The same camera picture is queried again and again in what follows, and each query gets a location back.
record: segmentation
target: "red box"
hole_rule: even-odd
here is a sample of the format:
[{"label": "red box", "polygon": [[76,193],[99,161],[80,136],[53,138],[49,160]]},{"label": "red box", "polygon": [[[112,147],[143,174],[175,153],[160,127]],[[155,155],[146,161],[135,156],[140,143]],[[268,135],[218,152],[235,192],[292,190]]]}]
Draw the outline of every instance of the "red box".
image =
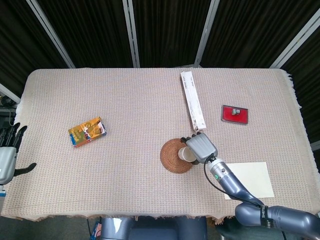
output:
[{"label": "red box", "polygon": [[[232,115],[233,109],[240,110],[240,113]],[[223,105],[221,120],[234,124],[248,124],[248,109],[237,106]]]}]

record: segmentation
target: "table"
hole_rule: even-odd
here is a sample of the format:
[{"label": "table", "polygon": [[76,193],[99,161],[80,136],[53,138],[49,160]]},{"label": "table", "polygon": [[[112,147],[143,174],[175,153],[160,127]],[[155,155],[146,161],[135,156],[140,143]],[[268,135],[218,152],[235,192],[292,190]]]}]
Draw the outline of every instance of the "table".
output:
[{"label": "table", "polygon": [[[320,178],[288,74],[280,69],[79,68],[32,72],[16,122],[28,125],[2,215],[234,215],[201,165],[183,174],[160,161],[163,144],[193,132],[180,73],[192,71],[207,129],[227,163],[266,162],[281,205],[320,211]],[[249,109],[248,125],[221,121],[221,106]],[[107,135],[73,148],[68,129],[100,116]]]}]

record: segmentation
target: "paper sheet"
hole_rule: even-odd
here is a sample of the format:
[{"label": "paper sheet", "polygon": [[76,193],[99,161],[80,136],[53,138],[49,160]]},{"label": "paper sheet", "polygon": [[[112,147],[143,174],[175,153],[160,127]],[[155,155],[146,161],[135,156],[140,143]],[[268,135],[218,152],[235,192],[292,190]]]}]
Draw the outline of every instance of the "paper sheet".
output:
[{"label": "paper sheet", "polygon": [[266,162],[229,163],[227,166],[256,198],[274,198]]}]

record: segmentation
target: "black curtain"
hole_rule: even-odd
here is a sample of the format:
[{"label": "black curtain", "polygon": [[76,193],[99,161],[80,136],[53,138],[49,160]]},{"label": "black curtain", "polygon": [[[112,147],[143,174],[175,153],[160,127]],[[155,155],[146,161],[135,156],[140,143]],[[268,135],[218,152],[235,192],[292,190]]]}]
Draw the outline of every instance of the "black curtain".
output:
[{"label": "black curtain", "polygon": [[36,69],[66,68],[25,0],[0,1],[0,83],[21,96]]},{"label": "black curtain", "polygon": [[319,0],[220,0],[200,65],[269,68],[319,7]]},{"label": "black curtain", "polygon": [[292,75],[310,143],[320,140],[320,28],[282,66]]},{"label": "black curtain", "polygon": [[121,0],[38,0],[77,68],[133,66]]},{"label": "black curtain", "polygon": [[142,68],[195,63],[210,0],[133,0]]}]

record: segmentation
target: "brown coaster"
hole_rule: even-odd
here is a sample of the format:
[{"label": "brown coaster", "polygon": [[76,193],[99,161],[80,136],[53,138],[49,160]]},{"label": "brown coaster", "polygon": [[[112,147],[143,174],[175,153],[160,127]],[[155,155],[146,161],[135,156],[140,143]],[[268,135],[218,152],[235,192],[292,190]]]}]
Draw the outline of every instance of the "brown coaster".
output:
[{"label": "brown coaster", "polygon": [[180,138],[174,138],[167,141],[160,152],[160,159],[162,165],[175,174],[183,174],[192,168],[190,162],[181,160],[178,156],[178,152],[181,148],[187,145],[180,142]]}]

